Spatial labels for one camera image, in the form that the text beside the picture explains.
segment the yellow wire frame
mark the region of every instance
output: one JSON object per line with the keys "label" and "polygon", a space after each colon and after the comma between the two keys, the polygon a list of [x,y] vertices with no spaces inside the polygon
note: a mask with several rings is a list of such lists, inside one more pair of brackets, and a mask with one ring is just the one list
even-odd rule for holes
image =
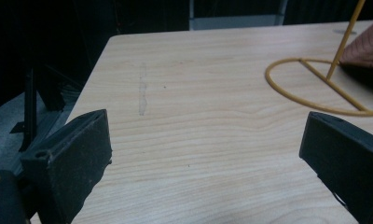
{"label": "yellow wire frame", "polygon": [[[353,99],[346,91],[342,90],[338,85],[336,85],[334,82],[330,80],[332,77],[336,66],[338,66],[338,61],[340,59],[340,56],[343,54],[344,47],[346,46],[347,39],[349,38],[352,28],[355,25],[355,22],[357,21],[358,15],[361,12],[362,7],[364,6],[365,0],[359,0],[357,3],[357,6],[355,8],[355,11],[352,14],[352,18],[349,22],[349,26],[347,27],[346,33],[344,34],[341,43],[338,47],[338,51],[335,55],[335,58],[333,61],[328,60],[320,60],[320,59],[306,59],[306,58],[287,58],[283,60],[279,60],[275,63],[272,63],[269,65],[269,67],[266,69],[265,77],[268,83],[271,85],[271,87],[276,90],[279,94],[287,97],[288,99],[295,101],[299,104],[309,106],[314,109],[323,110],[325,112],[329,113],[335,113],[335,114],[341,114],[341,115],[348,115],[348,116],[373,116],[373,110],[369,110],[366,107],[364,107],[362,104],[360,104],[357,100]],[[283,63],[294,63],[299,62],[302,65],[304,65],[309,71],[311,71],[313,74],[315,74],[318,78],[320,78],[327,86],[332,88],[335,92],[337,92],[341,97],[343,97],[346,101],[348,101],[351,105],[353,105],[357,110],[347,110],[342,108],[335,108],[331,106],[326,105],[320,105],[308,100],[305,100],[303,98],[300,98],[298,96],[295,96],[291,94],[290,92],[284,90],[279,85],[277,85],[273,79],[270,76],[270,71],[273,67],[283,64]],[[321,74],[317,69],[315,69],[309,62],[313,63],[330,63],[331,66],[329,68],[329,71],[326,76]]]}

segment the table surface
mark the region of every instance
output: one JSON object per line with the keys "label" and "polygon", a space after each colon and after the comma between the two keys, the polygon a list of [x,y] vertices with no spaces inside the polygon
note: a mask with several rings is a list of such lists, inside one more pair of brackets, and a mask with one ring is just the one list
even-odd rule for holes
{"label": "table surface", "polygon": [[[350,40],[372,22],[357,22]],[[332,60],[346,28],[112,37],[69,120],[106,108],[113,163],[74,222],[356,223],[298,157],[312,109],[264,78],[283,58]],[[300,64],[272,74],[296,95],[350,107]],[[332,80],[373,108],[372,90],[339,69]],[[373,118],[336,116],[373,133]]]}

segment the black chair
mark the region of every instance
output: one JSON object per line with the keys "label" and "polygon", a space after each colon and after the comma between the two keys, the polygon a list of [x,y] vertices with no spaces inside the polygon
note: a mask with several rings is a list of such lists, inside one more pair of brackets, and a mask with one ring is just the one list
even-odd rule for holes
{"label": "black chair", "polygon": [[349,21],[358,0],[288,0],[283,25]]}

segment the light wood tabletop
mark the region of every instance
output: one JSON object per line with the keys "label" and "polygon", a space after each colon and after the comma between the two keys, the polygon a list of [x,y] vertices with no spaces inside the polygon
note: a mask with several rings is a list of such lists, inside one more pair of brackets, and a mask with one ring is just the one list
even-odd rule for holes
{"label": "light wood tabletop", "polygon": [[[357,22],[349,42],[372,22]],[[283,58],[332,60],[346,28],[112,37],[69,118],[107,109],[114,150],[74,222],[356,223],[298,157],[312,109],[264,77]],[[350,107],[300,64],[272,76],[296,95]],[[373,108],[373,90],[340,69],[332,80]],[[373,117],[335,116],[373,133]]]}

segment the pencil mark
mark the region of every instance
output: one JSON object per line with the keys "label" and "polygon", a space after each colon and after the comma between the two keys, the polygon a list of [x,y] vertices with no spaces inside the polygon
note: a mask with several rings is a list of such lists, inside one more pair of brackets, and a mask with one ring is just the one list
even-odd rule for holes
{"label": "pencil mark", "polygon": [[[346,30],[333,30],[333,32],[337,33],[337,34],[341,34],[341,35],[344,35],[346,33]],[[350,35],[356,35],[357,33],[355,31],[352,31],[350,33]]]}
{"label": "pencil mark", "polygon": [[146,64],[142,63],[140,66],[139,109],[138,109],[140,116],[144,115],[146,105],[148,104],[145,98],[145,92],[146,92],[146,87],[147,87],[145,83],[145,78],[146,78]]}

